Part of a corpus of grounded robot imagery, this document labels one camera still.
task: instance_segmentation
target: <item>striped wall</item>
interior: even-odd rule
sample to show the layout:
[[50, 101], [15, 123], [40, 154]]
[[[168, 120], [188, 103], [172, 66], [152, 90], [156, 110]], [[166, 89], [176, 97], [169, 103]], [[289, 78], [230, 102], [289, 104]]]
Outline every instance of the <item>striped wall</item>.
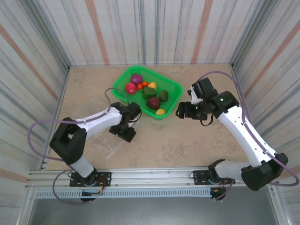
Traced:
[[263, 0], [33, 0], [71, 65], [226, 63]]
[[[53, 118], [66, 67], [55, 58], [34, 15], [23, 1], [0, 1], [0, 224], [18, 213], [29, 170], [40, 160], [29, 149], [28, 127]], [[43, 152], [49, 124], [37, 127], [32, 140]]]
[[[235, 64], [252, 123], [270, 146], [286, 153], [288, 166], [300, 175], [300, 1], [274, 2]], [[294, 182], [287, 172], [281, 179]], [[294, 224], [300, 224], [300, 185], [280, 190]]]

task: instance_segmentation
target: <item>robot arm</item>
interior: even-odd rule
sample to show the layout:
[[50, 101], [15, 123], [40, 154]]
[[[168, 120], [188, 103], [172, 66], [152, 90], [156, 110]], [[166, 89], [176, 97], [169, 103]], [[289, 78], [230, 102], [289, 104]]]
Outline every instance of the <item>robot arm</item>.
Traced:
[[[212, 114], [230, 130], [249, 159], [249, 163], [234, 163], [224, 159], [214, 162], [209, 166], [212, 181], [217, 178], [243, 180], [250, 189], [257, 191], [281, 174], [283, 168], [265, 154], [244, 127], [242, 108], [232, 93], [228, 91], [218, 93], [210, 80], [204, 78], [192, 84], [188, 95], [192, 98], [191, 102], [179, 103], [176, 115], [181, 119], [192, 118], [200, 120], [202, 123], [203, 120], [207, 120], [208, 114]], [[286, 165], [288, 162], [286, 155], [284, 153], [277, 154], [247, 119], [246, 123], [269, 153]]]
[[141, 113], [137, 103], [132, 102], [128, 106], [124, 106], [117, 102], [111, 105], [109, 112], [107, 110], [75, 121], [87, 121], [107, 113], [97, 120], [80, 124], [60, 124], [50, 141], [50, 147], [67, 165], [79, 173], [84, 180], [83, 183], [87, 186], [95, 182], [97, 171], [83, 155], [86, 139], [107, 128], [110, 128], [109, 132], [127, 142], [131, 142], [136, 134], [134, 128], [131, 127], [133, 124], [131, 121]]

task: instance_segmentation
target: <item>ventilation grille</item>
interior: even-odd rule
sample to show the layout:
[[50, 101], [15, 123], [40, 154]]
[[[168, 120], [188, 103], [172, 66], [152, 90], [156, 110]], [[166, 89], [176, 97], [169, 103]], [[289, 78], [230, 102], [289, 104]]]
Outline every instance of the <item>ventilation grille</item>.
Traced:
[[[90, 198], [82, 196], [83, 190], [57, 190], [60, 198]], [[145, 197], [211, 197], [209, 187], [199, 188], [137, 188], [137, 189], [104, 189], [103, 195], [93, 195], [96, 198], [145, 198]], [[37, 199], [55, 198], [52, 190], [38, 190]]]

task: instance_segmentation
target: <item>floor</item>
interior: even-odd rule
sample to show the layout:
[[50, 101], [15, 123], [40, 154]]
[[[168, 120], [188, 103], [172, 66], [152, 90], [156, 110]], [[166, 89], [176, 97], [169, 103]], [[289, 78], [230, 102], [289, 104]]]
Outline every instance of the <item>floor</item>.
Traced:
[[36, 199], [30, 225], [278, 225], [268, 188], [233, 187], [223, 202], [208, 197], [107, 198], [70, 206]]
[[[227, 64], [188, 64], [145, 66], [161, 75], [180, 83], [184, 88], [180, 101], [190, 101], [187, 90], [206, 72], [220, 70], [230, 74]], [[107, 107], [104, 90], [111, 87], [128, 66], [88, 67], [71, 69], [63, 99], [60, 119], [70, 116], [82, 118], [100, 112]], [[238, 99], [233, 82], [219, 74], [209, 76], [212, 84], [222, 92], [230, 91]], [[112, 102], [118, 101], [109, 94]], [[135, 167], [204, 166], [220, 158], [235, 162], [248, 159], [228, 129], [218, 120], [203, 127], [198, 121], [178, 119], [173, 113], [163, 120], [155, 120], [145, 114], [140, 119], [137, 134], [131, 143], [122, 143], [107, 159], [109, 150], [120, 140], [112, 134], [96, 135], [87, 140], [84, 155], [97, 169]], [[48, 170], [68, 169], [59, 161], [50, 160]]]

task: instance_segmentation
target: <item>beige tabletop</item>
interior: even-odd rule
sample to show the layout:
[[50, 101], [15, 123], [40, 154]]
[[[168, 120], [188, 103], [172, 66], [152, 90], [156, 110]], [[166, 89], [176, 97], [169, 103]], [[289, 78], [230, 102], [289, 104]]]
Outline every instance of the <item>beige tabletop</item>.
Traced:
[[[230, 74], [227, 64], [188, 64], [145, 66], [178, 83], [184, 89], [180, 101], [190, 101], [187, 90], [190, 85], [206, 72], [220, 70]], [[63, 99], [60, 119], [87, 117], [107, 107], [104, 91], [112, 87], [128, 66], [87, 67], [71, 69], [66, 93]], [[238, 99], [233, 82], [224, 75], [209, 75], [211, 83], [222, 92], [230, 91]], [[120, 101], [109, 93], [112, 102]], [[107, 159], [108, 151], [101, 143], [111, 138], [111, 146], [121, 140], [104, 133], [87, 140], [84, 155], [97, 168], [135, 168], [135, 167], [174, 167], [204, 166], [225, 158], [235, 162], [248, 159], [229, 130], [219, 120], [207, 127], [192, 119], [181, 120], [175, 116], [176, 107], [163, 120], [156, 120], [143, 114], [137, 133], [131, 143], [122, 145]], [[50, 156], [57, 156], [51, 151]], [[50, 160], [47, 170], [68, 169], [59, 161]]]

